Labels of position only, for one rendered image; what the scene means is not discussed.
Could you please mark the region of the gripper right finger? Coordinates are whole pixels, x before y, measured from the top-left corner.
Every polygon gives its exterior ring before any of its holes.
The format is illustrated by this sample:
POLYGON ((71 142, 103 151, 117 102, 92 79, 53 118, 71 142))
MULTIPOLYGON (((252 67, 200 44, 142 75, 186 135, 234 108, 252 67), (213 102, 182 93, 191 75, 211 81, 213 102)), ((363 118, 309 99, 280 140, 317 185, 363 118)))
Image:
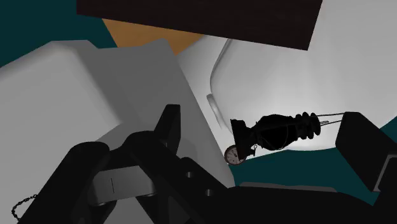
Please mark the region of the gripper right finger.
POLYGON ((336 148, 371 192, 376 206, 397 206, 397 143, 359 112, 345 112, 336 148))

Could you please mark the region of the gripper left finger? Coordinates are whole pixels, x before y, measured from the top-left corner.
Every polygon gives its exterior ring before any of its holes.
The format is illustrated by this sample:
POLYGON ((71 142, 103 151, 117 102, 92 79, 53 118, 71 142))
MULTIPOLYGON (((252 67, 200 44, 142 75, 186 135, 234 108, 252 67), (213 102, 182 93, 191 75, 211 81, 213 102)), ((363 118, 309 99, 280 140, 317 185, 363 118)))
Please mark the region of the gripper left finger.
POLYGON ((73 146, 18 224, 105 224, 119 200, 135 197, 154 224, 226 224, 226 185, 178 150, 215 158, 204 121, 169 104, 153 130, 129 135, 111 150, 100 141, 73 146))

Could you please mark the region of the round pocket watch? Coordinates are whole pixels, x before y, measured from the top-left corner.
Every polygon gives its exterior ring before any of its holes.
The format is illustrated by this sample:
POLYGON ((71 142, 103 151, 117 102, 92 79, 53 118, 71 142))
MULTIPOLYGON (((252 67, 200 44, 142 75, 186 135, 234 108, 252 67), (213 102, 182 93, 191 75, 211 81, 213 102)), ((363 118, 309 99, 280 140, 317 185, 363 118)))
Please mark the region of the round pocket watch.
POLYGON ((237 145, 229 146, 224 152, 224 159, 228 165, 241 165, 249 156, 255 156, 257 144, 252 148, 243 148, 237 145))

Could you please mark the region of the black lantern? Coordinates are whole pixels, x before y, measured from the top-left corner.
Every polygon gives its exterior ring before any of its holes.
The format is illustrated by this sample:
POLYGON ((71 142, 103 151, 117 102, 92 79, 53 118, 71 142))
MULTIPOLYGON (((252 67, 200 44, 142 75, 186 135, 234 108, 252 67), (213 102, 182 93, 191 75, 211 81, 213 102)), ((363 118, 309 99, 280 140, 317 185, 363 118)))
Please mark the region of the black lantern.
POLYGON ((291 143, 302 139, 313 139, 319 136, 321 127, 329 125, 328 120, 321 121, 315 113, 306 112, 295 116, 265 115, 252 127, 248 127, 244 120, 231 119, 230 125, 236 149, 233 154, 239 160, 245 160, 255 155, 253 146, 257 145, 269 151, 285 149, 291 143))

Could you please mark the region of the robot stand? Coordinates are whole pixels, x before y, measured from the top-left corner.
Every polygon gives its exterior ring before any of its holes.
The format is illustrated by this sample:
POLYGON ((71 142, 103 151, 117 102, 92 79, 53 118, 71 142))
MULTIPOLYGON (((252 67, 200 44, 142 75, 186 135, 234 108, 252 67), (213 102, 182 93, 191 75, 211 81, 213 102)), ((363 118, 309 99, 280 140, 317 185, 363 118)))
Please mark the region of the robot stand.
POLYGON ((308 50, 323 0, 76 0, 79 15, 308 50))

